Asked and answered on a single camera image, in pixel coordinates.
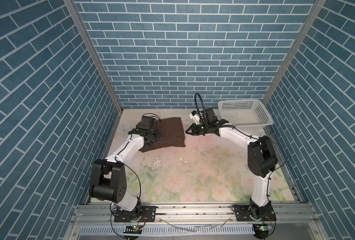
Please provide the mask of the brown trousers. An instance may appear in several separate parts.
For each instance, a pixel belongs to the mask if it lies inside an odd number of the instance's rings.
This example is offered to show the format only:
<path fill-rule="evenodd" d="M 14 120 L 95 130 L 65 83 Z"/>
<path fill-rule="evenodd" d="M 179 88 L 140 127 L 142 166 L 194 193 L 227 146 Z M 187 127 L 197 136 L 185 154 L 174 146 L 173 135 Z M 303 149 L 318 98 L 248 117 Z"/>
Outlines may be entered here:
<path fill-rule="evenodd" d="M 181 118 L 173 117 L 156 121 L 156 129 L 161 135 L 161 140 L 149 147 L 142 147 L 139 150 L 140 152 L 145 153 L 168 147 L 184 148 L 186 146 L 185 131 Z"/>

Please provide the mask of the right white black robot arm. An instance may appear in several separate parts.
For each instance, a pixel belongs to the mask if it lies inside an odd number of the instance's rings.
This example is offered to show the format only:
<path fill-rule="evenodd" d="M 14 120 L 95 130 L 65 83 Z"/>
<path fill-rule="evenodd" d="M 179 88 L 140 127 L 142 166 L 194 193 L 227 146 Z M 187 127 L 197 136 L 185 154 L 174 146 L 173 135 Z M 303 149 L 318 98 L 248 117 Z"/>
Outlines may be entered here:
<path fill-rule="evenodd" d="M 216 121 L 208 127 L 202 123 L 192 124 L 185 133 L 191 136 L 215 134 L 238 146 L 246 147 L 248 169 L 254 175 L 250 217 L 255 221 L 261 221 L 273 211 L 270 200 L 271 176 L 278 160 L 269 137 L 254 137 L 224 120 Z"/>

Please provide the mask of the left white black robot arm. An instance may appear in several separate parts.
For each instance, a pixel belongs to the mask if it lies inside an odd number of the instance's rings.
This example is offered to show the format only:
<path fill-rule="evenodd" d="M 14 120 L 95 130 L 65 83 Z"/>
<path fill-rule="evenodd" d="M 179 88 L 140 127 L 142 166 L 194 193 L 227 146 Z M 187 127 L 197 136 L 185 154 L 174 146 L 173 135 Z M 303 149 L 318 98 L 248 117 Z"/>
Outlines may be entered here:
<path fill-rule="evenodd" d="M 127 190 L 125 169 L 130 167 L 126 163 L 141 148 L 149 147 L 161 139 L 159 130 L 131 130 L 125 142 L 113 154 L 93 162 L 89 196 L 116 206 L 121 221 L 138 221 L 141 218 L 141 200 Z"/>

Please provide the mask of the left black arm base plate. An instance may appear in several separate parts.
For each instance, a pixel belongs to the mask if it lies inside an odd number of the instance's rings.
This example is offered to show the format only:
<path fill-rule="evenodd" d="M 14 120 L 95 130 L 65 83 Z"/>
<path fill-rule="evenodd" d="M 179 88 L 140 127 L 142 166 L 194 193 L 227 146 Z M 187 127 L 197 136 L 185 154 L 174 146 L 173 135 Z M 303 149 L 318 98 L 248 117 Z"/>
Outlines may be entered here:
<path fill-rule="evenodd" d="M 120 209 L 113 210 L 115 223 L 154 222 L 155 214 L 156 206 L 135 207 L 131 212 Z"/>

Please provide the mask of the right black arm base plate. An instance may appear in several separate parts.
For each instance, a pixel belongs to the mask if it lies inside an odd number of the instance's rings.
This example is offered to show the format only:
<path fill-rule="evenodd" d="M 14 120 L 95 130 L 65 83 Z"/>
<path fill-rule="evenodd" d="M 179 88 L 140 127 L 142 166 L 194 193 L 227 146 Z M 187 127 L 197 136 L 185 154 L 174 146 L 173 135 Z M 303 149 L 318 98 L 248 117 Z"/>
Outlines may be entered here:
<path fill-rule="evenodd" d="M 264 207 L 248 206 L 248 205 L 232 205 L 231 210 L 235 213 L 238 222 L 247 221 L 271 221 L 277 220 L 274 209 L 270 204 Z"/>

